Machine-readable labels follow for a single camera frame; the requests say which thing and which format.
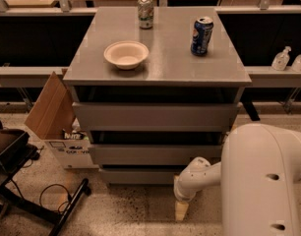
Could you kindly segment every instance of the white bowl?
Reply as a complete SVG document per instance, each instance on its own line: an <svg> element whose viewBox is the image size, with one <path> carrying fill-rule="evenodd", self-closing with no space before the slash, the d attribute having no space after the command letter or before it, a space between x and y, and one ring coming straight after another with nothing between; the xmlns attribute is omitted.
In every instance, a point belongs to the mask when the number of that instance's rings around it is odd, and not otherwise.
<svg viewBox="0 0 301 236"><path fill-rule="evenodd" d="M149 56L149 50L136 41L121 41L109 45L103 55L118 68L130 70L138 67Z"/></svg>

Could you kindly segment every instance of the cabinet top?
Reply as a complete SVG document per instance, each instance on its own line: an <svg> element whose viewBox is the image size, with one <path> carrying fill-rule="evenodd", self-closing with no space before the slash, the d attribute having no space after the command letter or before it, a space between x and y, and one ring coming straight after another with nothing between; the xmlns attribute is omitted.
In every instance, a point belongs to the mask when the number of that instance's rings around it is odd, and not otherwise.
<svg viewBox="0 0 301 236"><path fill-rule="evenodd" d="M202 16L212 18L213 30L208 53L198 57L190 45L194 22ZM103 57L108 45L124 40L139 41L150 51L135 70L119 70ZM64 81L69 86L243 87L251 83L213 7L155 7L152 29L140 29L137 7L101 7Z"/></svg>

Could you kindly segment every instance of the soda can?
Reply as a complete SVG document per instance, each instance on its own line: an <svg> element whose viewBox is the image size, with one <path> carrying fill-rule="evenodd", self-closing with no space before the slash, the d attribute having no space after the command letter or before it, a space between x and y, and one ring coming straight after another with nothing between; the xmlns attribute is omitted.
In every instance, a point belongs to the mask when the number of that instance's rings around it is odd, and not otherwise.
<svg viewBox="0 0 301 236"><path fill-rule="evenodd" d="M213 22L210 17L201 17L194 22L191 52L202 56L208 52Z"/></svg>
<svg viewBox="0 0 301 236"><path fill-rule="evenodd" d="M153 3L152 0L138 0L139 25L142 29L152 28Z"/></svg>

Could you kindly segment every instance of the cardboard box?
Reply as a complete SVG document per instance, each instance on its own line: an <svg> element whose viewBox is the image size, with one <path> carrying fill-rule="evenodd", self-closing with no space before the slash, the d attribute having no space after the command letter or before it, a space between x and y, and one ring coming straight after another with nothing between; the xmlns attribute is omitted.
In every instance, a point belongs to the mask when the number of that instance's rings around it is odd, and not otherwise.
<svg viewBox="0 0 301 236"><path fill-rule="evenodd" d="M59 77L52 73L25 124L52 151L64 168L98 168L92 163L89 140L64 139L64 132L72 134L75 121L71 93Z"/></svg>

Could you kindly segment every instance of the blue soda can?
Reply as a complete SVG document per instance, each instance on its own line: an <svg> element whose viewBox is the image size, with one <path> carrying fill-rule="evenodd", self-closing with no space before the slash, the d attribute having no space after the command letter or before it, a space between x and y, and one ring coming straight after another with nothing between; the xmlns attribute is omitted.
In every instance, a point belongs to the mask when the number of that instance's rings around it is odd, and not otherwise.
<svg viewBox="0 0 301 236"><path fill-rule="evenodd" d="M192 54L202 56L208 52L212 28L213 23L210 17L201 17L194 22L191 43Z"/></svg>

